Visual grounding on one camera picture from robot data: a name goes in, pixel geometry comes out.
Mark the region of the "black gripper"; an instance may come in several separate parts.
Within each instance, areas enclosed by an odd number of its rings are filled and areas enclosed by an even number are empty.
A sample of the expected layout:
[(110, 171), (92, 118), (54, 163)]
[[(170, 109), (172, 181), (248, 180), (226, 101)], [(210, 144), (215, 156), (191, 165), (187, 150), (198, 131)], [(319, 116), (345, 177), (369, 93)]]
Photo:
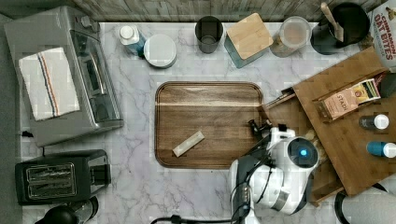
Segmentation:
[(250, 130), (253, 135), (257, 139), (263, 139), (266, 135), (270, 133), (271, 128), (273, 127), (272, 122), (269, 119), (266, 119), (262, 126), (258, 126), (254, 119), (251, 119), (248, 122)]

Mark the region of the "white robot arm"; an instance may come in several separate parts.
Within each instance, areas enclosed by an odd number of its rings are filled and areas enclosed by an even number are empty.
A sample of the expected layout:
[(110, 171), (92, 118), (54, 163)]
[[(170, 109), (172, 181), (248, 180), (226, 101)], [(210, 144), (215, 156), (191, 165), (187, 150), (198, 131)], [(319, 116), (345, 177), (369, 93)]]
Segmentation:
[(309, 199), (318, 149), (284, 124), (248, 122), (258, 143), (229, 169), (232, 224), (260, 224), (255, 207), (292, 215)]

